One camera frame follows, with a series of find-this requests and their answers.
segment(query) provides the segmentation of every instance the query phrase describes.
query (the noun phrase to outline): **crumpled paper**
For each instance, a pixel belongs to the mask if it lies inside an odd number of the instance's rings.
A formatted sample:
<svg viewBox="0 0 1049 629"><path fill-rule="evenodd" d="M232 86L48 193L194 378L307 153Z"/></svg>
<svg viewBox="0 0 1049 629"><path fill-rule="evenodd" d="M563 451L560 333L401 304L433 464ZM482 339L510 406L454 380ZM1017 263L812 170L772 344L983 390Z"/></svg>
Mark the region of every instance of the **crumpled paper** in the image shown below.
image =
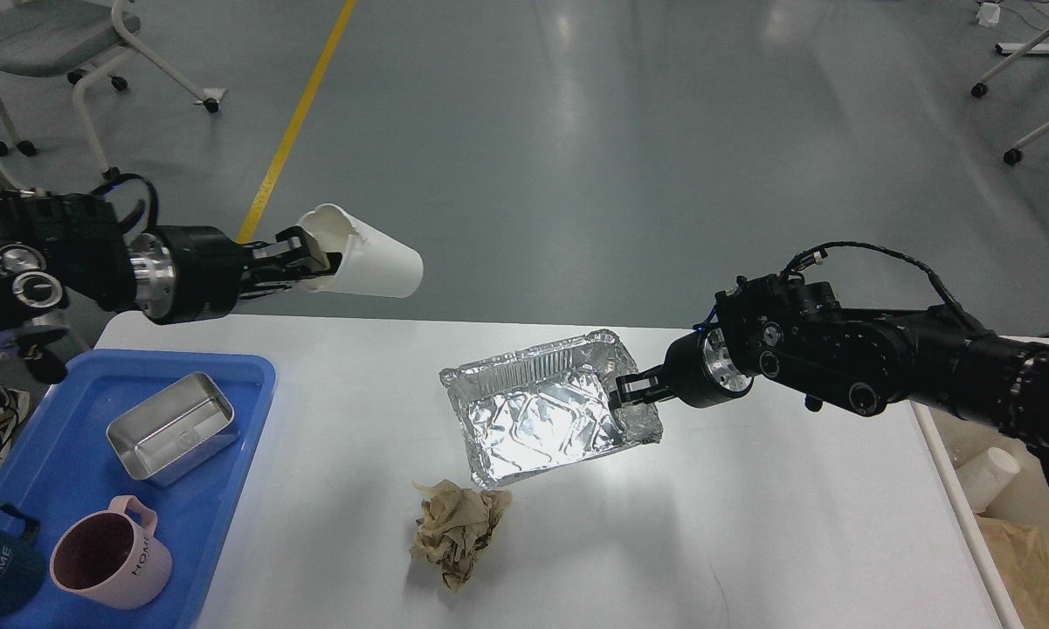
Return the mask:
<svg viewBox="0 0 1049 629"><path fill-rule="evenodd" d="M1049 629L1049 552L1044 534L987 517L975 517L994 565L1027 629Z"/></svg>
<svg viewBox="0 0 1049 629"><path fill-rule="evenodd" d="M502 490L478 494L449 480L435 486L412 484L430 499L424 500L424 517L415 521L415 544L408 552L413 559L440 566L444 585L456 592L471 578L473 565L489 545L513 495Z"/></svg>

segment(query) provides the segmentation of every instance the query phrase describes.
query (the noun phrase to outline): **aluminum foil tray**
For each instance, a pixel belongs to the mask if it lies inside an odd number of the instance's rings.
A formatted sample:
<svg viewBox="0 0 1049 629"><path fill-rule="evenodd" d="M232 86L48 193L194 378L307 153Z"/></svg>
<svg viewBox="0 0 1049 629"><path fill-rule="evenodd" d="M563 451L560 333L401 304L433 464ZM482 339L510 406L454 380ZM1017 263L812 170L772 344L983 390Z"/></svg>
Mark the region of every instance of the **aluminum foil tray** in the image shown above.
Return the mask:
<svg viewBox="0 0 1049 629"><path fill-rule="evenodd" d="M636 371L621 340L604 329L444 369L473 482L505 486L659 442L664 427L654 404L608 410L616 378Z"/></svg>

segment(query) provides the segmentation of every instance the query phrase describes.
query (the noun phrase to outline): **white paper cup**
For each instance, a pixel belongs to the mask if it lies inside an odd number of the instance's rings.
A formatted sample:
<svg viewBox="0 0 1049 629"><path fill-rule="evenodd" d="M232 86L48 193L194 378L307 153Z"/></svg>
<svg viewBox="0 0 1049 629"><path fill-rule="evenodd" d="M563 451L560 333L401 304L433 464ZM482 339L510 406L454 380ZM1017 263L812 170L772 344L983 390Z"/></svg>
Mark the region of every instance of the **white paper cup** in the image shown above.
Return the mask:
<svg viewBox="0 0 1049 629"><path fill-rule="evenodd" d="M967 495L970 511L980 514L1010 484L1021 467L1016 458L1000 448L990 448L955 470L959 484Z"/></svg>
<svg viewBox="0 0 1049 629"><path fill-rule="evenodd" d="M404 298L424 280L424 259L415 250L349 216L337 204L314 208L298 226L318 240L323 251L342 255L336 274L301 282L308 291Z"/></svg>

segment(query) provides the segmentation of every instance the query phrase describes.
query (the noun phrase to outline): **pink mug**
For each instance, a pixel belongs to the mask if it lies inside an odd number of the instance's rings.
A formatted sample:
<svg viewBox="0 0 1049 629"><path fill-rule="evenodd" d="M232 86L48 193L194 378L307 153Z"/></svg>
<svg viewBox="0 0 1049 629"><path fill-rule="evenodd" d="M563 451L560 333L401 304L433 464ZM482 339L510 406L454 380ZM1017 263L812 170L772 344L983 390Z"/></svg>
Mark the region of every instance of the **pink mug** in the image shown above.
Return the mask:
<svg viewBox="0 0 1049 629"><path fill-rule="evenodd" d="M125 513L140 514L136 524ZM66 592L113 609L148 604L171 577L171 552L156 540L155 511L135 496L117 496L108 509L70 526L49 556L49 578Z"/></svg>

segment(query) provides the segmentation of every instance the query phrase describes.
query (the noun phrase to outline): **stainless steel container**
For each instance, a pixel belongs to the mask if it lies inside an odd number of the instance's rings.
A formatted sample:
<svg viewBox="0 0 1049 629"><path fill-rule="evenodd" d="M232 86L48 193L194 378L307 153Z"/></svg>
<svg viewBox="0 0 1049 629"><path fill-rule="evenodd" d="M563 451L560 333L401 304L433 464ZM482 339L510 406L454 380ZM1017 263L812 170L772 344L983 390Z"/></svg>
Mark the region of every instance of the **stainless steel container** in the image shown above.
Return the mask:
<svg viewBox="0 0 1049 629"><path fill-rule="evenodd" d="M444 369L473 482L504 486L556 467L660 441L656 406L608 410L608 392L637 364L596 330Z"/></svg>
<svg viewBox="0 0 1049 629"><path fill-rule="evenodd" d="M130 477L164 489L232 443L240 429L210 375L193 373L112 419L105 433Z"/></svg>

